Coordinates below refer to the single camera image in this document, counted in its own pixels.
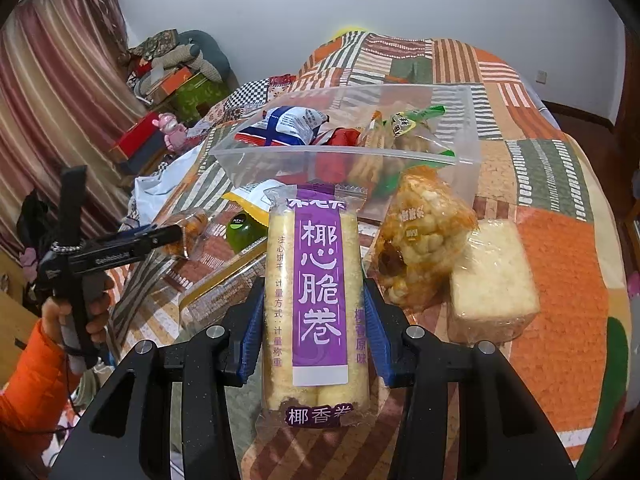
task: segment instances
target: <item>white wall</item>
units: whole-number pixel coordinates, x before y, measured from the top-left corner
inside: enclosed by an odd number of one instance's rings
[[[209,32],[240,83],[297,73],[320,44],[356,25],[403,38],[457,38],[489,50],[543,99],[613,121],[624,62],[622,22],[607,0],[120,0],[137,38]]]

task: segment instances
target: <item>wooden floor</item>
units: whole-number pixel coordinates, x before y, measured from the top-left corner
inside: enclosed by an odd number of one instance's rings
[[[625,272],[629,276],[638,269],[623,221],[634,204],[631,177],[636,168],[625,161],[616,137],[604,126],[560,114],[554,117],[561,130],[580,144],[609,200],[618,225]]]

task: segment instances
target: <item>baseboard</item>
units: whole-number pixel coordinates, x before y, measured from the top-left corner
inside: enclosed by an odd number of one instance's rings
[[[584,110],[573,108],[571,106],[552,103],[551,101],[542,102],[552,114],[566,115],[575,119],[587,121],[588,123],[599,124],[600,126],[604,126],[610,132],[613,132],[613,123],[607,118],[600,117],[599,115],[592,114],[591,112],[585,112]]]

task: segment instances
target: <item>silver screw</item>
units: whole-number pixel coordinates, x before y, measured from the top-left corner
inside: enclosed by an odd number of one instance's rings
[[[212,325],[207,328],[207,336],[212,339],[225,335],[225,327],[220,325]]]
[[[154,347],[154,344],[151,341],[149,341],[149,339],[138,341],[134,346],[134,348],[136,349],[136,352],[138,352],[139,354],[146,354],[153,347]]]
[[[422,336],[424,336],[425,332],[424,332],[424,329],[421,326],[419,326],[419,325],[411,325],[411,326],[407,327],[406,334],[411,339],[420,339]]]
[[[491,355],[495,352],[495,345],[491,341],[481,341],[478,343],[478,350],[483,354]]]

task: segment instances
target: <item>person's arm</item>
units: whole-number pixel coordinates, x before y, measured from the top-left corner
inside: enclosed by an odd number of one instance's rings
[[[104,294],[90,306],[95,319],[86,328],[94,342],[106,339],[109,304],[109,297]],[[36,432],[56,429],[68,393],[76,389],[80,380],[71,371],[67,373],[66,354],[60,346],[60,322],[70,312],[67,302],[51,298],[46,301],[42,319],[31,332],[15,372],[0,395],[0,431],[24,456],[41,454],[49,447],[52,435]]]

